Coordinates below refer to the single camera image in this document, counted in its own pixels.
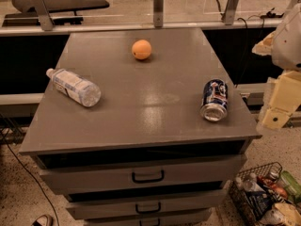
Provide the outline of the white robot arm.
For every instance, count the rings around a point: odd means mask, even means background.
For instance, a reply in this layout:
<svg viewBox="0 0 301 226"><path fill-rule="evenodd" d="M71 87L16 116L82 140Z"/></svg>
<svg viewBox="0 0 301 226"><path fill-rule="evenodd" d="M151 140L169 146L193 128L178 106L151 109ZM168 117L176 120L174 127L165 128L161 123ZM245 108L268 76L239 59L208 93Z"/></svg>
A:
<svg viewBox="0 0 301 226"><path fill-rule="evenodd" d="M259 116L260 129L282 128L301 105L301 4L295 4L277 29L258 42L252 53L270 56L283 70L269 79Z"/></svg>

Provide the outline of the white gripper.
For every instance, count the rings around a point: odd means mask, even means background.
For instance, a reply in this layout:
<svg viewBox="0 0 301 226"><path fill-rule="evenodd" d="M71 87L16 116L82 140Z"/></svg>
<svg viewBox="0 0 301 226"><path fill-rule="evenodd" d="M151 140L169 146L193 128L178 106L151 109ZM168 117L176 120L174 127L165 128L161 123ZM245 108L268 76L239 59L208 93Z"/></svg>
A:
<svg viewBox="0 0 301 226"><path fill-rule="evenodd" d="M256 43L252 53L259 56L272 54L274 32ZM276 81L272 97L269 102L271 108L261 113L263 127L277 130L282 128L291 117L290 114L301 105L301 73L289 71L280 75Z"/></svg>

